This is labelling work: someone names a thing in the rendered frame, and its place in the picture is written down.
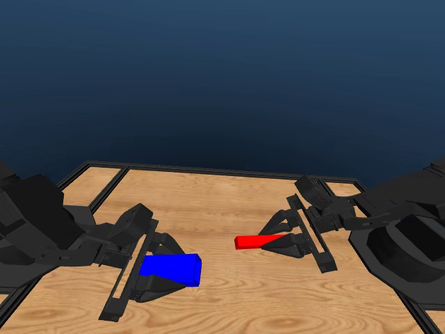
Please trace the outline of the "blue hollow socket block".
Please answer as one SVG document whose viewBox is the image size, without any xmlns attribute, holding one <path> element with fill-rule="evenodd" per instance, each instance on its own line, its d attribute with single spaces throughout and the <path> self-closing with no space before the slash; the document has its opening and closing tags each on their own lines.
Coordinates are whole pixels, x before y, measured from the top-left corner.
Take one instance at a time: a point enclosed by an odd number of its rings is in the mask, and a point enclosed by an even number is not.
<svg viewBox="0 0 445 334">
<path fill-rule="evenodd" d="M 187 287 L 200 285 L 202 260 L 196 253 L 171 255 L 146 255 L 139 275 L 155 275 L 173 280 Z"/>
</svg>

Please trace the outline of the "thin red peg bar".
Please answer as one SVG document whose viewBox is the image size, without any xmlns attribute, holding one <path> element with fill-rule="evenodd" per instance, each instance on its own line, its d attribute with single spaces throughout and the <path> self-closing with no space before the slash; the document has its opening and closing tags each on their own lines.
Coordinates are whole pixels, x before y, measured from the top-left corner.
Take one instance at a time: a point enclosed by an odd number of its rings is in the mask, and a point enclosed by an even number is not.
<svg viewBox="0 0 445 334">
<path fill-rule="evenodd" d="M 259 249 L 263 245 L 283 237 L 283 234 L 273 235 L 239 235 L 234 239 L 236 250 Z"/>
</svg>

